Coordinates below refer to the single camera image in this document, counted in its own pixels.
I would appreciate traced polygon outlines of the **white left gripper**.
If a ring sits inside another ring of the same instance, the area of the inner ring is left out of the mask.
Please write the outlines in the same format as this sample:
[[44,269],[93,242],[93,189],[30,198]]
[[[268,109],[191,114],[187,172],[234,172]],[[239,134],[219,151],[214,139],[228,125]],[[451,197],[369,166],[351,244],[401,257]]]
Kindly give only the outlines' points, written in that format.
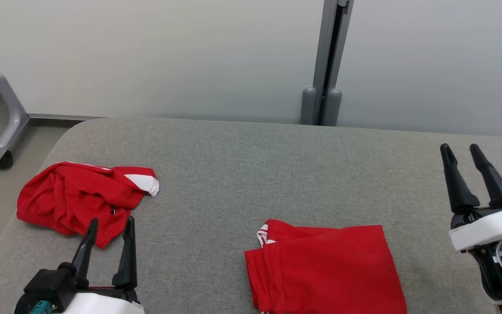
[[89,280],[86,278],[97,234],[98,219],[94,218],[72,259],[76,268],[73,281],[77,292],[70,304],[63,311],[58,311],[58,314],[143,314],[145,309],[135,291],[138,274],[134,218],[127,218],[118,272],[114,274],[113,286],[110,287],[89,287]]

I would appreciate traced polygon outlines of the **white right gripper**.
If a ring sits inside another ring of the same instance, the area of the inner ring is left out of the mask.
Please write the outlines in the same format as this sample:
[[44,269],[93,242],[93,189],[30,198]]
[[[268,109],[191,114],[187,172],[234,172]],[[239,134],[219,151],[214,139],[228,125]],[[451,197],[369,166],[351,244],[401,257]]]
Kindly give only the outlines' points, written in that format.
[[[447,143],[440,146],[444,165],[444,176],[448,189],[449,203],[454,214],[461,214],[480,206],[480,201],[473,195],[464,181],[458,160]],[[502,177],[488,161],[479,145],[470,145],[470,152],[476,168],[480,171],[490,198],[489,207],[502,208]],[[502,240],[502,211],[484,216],[475,222],[449,231],[449,237],[457,252],[469,250],[478,245],[486,245]]]

